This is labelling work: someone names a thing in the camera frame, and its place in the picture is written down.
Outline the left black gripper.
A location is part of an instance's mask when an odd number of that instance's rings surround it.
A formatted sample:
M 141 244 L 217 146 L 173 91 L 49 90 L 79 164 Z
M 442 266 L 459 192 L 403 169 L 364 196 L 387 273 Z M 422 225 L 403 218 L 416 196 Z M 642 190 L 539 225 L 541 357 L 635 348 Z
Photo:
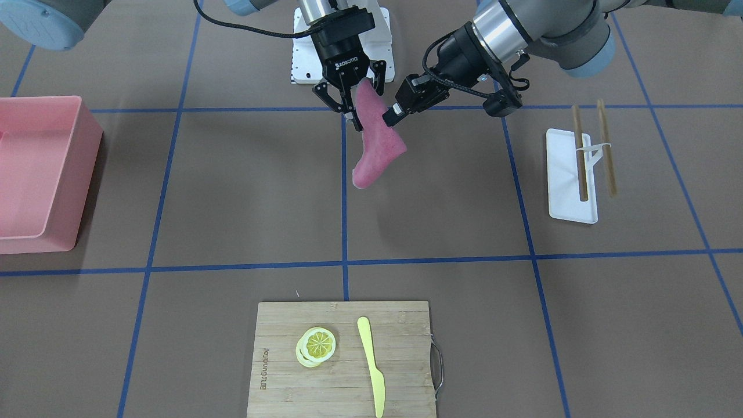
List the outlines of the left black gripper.
M 449 97 L 450 90 L 483 98 L 486 114 L 506 117 L 523 106 L 520 92 L 515 87 L 504 64 L 481 45 L 472 22 L 441 39 L 435 40 L 424 52 L 425 75 L 409 74 L 395 94 L 395 103 L 382 114 L 388 127 L 395 127 L 410 111 L 425 111 Z M 493 93 L 474 89 L 481 75 L 488 75 L 499 84 Z

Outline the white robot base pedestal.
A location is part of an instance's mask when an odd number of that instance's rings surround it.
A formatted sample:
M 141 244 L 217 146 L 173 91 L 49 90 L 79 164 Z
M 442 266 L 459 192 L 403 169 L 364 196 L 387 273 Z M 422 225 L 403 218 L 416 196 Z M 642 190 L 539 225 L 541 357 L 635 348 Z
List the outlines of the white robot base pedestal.
M 387 8 L 377 1 L 300 1 L 294 11 L 290 80 L 354 87 L 368 77 L 393 82 L 395 63 Z

